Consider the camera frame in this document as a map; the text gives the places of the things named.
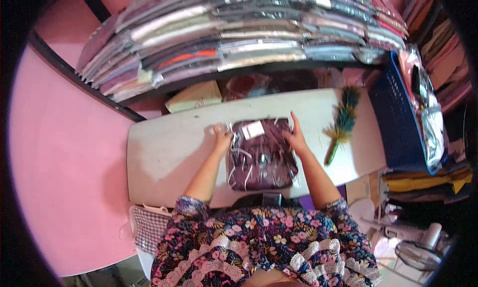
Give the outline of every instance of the black shelf frame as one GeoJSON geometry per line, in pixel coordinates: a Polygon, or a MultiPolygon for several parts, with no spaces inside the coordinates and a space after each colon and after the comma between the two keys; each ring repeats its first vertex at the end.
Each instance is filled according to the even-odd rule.
{"type": "MultiPolygon", "coordinates": [[[[51,0],[47,4],[48,9],[53,3],[58,0],[51,0]]],[[[88,8],[93,12],[96,18],[103,23],[106,19],[111,16],[111,13],[108,11],[106,6],[101,0],[83,0],[88,8]]],[[[75,69],[66,63],[55,51],[53,51],[48,44],[38,35],[37,32],[32,31],[28,43],[32,48],[37,51],[37,53],[43,57],[54,69],[56,69],[63,76],[68,78],[76,87],[80,88],[82,91],[88,93],[89,95],[96,98],[98,101],[103,102],[105,105],[111,107],[118,113],[121,113],[123,116],[129,118],[134,122],[141,122],[146,120],[145,117],[141,116],[137,112],[128,108],[129,105],[138,103],[142,100],[156,98],[158,96],[164,95],[169,92],[180,91],[185,87],[204,82],[209,80],[221,80],[228,79],[240,75],[249,75],[254,73],[271,73],[277,71],[286,71],[286,70],[297,70],[297,69],[312,69],[320,67],[336,67],[336,68],[363,68],[363,69],[381,69],[382,66],[378,65],[367,65],[360,62],[326,62],[326,61],[313,61],[305,60],[298,62],[274,62],[263,65],[255,65],[249,67],[243,67],[239,69],[225,70],[222,72],[213,72],[210,74],[197,75],[190,78],[186,78],[180,81],[175,81],[172,83],[165,84],[158,87],[157,89],[149,90],[140,95],[131,97],[124,101],[116,103],[109,99],[108,97],[101,94],[98,90],[95,90],[91,87],[90,84],[83,82],[78,75],[75,73],[75,69]]]]}

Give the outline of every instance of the price tag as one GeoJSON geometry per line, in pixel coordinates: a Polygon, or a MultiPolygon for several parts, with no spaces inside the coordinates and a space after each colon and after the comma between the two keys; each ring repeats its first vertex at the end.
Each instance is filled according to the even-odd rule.
{"type": "Polygon", "coordinates": [[[246,140],[250,140],[256,136],[265,134],[264,128],[262,127],[262,123],[260,121],[242,126],[242,132],[244,133],[246,140]]]}

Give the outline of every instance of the blue plastic basket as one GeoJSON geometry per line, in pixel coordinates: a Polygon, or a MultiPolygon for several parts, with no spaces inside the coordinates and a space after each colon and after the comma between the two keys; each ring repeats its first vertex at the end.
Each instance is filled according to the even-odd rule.
{"type": "Polygon", "coordinates": [[[368,95],[377,116],[387,166],[396,171],[428,172],[425,146],[419,132],[402,76],[397,68],[397,52],[390,52],[391,61],[368,95]]]}

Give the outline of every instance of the yellow fabric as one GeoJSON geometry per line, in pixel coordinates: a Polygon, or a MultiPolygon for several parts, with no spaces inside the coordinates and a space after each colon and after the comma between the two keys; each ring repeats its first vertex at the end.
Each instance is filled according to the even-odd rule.
{"type": "Polygon", "coordinates": [[[426,173],[402,173],[382,176],[383,182],[387,183],[389,190],[393,192],[405,192],[418,189],[431,188],[444,183],[453,184],[453,191],[457,194],[465,183],[471,182],[473,173],[469,168],[463,168],[449,175],[440,171],[435,176],[426,173]]]}

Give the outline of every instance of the peacock feather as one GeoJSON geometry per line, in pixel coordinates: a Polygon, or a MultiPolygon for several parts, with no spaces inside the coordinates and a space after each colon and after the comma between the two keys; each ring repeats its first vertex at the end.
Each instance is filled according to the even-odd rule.
{"type": "Polygon", "coordinates": [[[324,130],[325,134],[332,139],[324,162],[325,166],[332,163],[338,146],[349,142],[357,119],[355,108],[359,103],[359,98],[359,87],[347,86],[343,88],[342,103],[337,107],[335,124],[324,130]]]}

